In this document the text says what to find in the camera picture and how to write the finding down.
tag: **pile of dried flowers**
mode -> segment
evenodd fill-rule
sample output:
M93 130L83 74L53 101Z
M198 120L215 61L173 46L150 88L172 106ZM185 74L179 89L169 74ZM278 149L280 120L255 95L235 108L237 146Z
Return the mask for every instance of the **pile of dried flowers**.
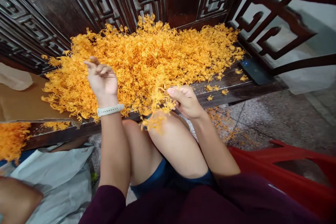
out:
M169 112L174 104L165 93L169 86L221 79L225 68L243 58L244 51L233 46L238 31L224 24L204 26L199 32L177 31L167 23L154 23L154 18L139 17L138 29L132 34L127 34L127 27L120 27L119 32L106 24L99 34L87 30L87 34L72 37L66 56L49 59L49 64L59 68L46 74L49 82L44 91L52 94L42 100L78 120L93 117L97 121L98 104L83 63L95 56L118 77L119 102L125 105L122 115L132 110L145 116L157 109Z

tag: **hand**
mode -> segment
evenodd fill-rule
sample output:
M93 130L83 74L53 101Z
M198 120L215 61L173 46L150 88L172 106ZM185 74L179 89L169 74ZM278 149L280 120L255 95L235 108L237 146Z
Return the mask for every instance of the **hand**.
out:
M178 88L173 86L167 89L167 93L177 101L176 108L188 119L199 118L205 113L191 87L181 86Z
M96 95L98 105L112 107L118 104L118 80L110 66L100 64L96 57L91 56L90 61L84 61L89 75L87 79L91 89Z

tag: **watch strap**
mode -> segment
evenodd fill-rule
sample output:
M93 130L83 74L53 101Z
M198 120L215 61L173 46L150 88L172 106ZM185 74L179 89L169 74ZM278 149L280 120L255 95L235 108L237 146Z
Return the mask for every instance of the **watch strap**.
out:
M108 114L113 114L113 113L120 112L124 108L125 108L125 106L123 104L118 104L118 105L113 106L113 107L106 107L106 108L101 108L101 109L97 108L97 114L98 114L99 117L106 116Z

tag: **cardboard sheet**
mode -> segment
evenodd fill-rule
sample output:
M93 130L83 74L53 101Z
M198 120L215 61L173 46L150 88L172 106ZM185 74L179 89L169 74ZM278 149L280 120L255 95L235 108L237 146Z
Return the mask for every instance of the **cardboard sheet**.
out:
M79 128L81 123L75 117L69 117L69 112L60 114L58 110L52 109L48 102L41 100L41 96L48 95L42 91L47 80L29 74L33 84L22 91L13 90L0 83L0 123L71 121Z

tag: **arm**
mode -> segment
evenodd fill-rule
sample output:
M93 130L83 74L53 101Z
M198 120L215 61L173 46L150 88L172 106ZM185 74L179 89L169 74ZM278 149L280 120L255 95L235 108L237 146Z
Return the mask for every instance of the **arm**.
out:
M204 109L199 117L191 118L191 123L210 171L219 177L239 174L235 159L219 138L217 129Z
M2 224L24 224L35 211L43 194L21 181L0 177L0 213Z
M188 86L182 86L180 89L172 87L167 92L178 101L177 109L192 122L199 146L214 177L239 174L240 169L236 161L221 141L217 129L197 101L192 88Z
M99 108L118 104L118 81L111 67L102 65L95 57L88 66L88 80L96 95ZM126 197L131 175L130 151L120 113L101 117L101 161L99 186L111 185Z

